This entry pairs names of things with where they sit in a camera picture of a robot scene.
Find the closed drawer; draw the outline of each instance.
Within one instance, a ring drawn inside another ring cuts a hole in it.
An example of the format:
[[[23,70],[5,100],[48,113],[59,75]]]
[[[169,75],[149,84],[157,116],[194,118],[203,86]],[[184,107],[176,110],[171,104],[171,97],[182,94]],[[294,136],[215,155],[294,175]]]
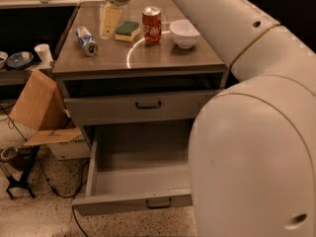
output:
[[[65,99],[77,125],[194,119],[219,91]]]
[[[96,126],[81,215],[192,204],[188,143],[191,121]]]

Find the cardboard flap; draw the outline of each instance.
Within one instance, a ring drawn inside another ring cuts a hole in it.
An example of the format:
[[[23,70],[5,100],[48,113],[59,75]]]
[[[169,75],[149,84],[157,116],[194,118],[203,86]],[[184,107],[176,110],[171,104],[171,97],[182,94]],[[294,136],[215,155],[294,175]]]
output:
[[[81,131],[79,127],[72,129],[41,130],[24,143],[24,146],[70,142],[80,135]]]
[[[57,83],[40,71],[32,72],[10,118],[34,130],[66,126],[63,98]]]

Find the blue and silver can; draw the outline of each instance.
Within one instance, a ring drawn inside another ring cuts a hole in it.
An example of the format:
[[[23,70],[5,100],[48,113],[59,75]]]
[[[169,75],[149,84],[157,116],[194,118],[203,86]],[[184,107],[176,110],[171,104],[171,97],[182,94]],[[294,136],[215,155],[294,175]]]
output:
[[[98,45],[85,27],[78,28],[76,30],[76,36],[79,39],[80,47],[85,55],[94,56],[97,54]]]

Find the cardboard box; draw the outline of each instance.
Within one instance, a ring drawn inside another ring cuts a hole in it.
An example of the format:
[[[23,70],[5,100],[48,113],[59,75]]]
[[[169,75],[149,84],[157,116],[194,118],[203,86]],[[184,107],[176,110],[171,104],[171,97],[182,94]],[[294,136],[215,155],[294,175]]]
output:
[[[57,159],[90,157],[90,149],[78,127],[66,129],[63,96],[57,83],[34,71],[10,113],[10,118],[37,133],[24,145],[47,144]]]

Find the terrazzo floor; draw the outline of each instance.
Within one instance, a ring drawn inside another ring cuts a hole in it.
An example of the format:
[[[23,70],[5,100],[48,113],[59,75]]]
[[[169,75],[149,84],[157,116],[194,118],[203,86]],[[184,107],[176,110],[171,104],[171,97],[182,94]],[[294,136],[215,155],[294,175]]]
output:
[[[16,123],[24,137],[34,131]],[[0,111],[0,149],[22,147],[24,139]],[[9,182],[0,169],[0,237],[61,237],[85,236],[72,213],[72,198],[58,197],[47,184],[41,165],[49,182],[64,196],[73,195],[80,183],[82,166],[87,159],[57,161],[42,146],[39,157],[29,176],[30,186],[36,195],[31,198],[26,190],[12,189],[15,199],[5,192]],[[21,173],[5,164],[15,179]],[[88,166],[84,168],[86,180]],[[78,194],[83,197],[85,186]],[[195,217],[191,206],[146,210],[138,212],[76,217],[87,236],[197,236]]]

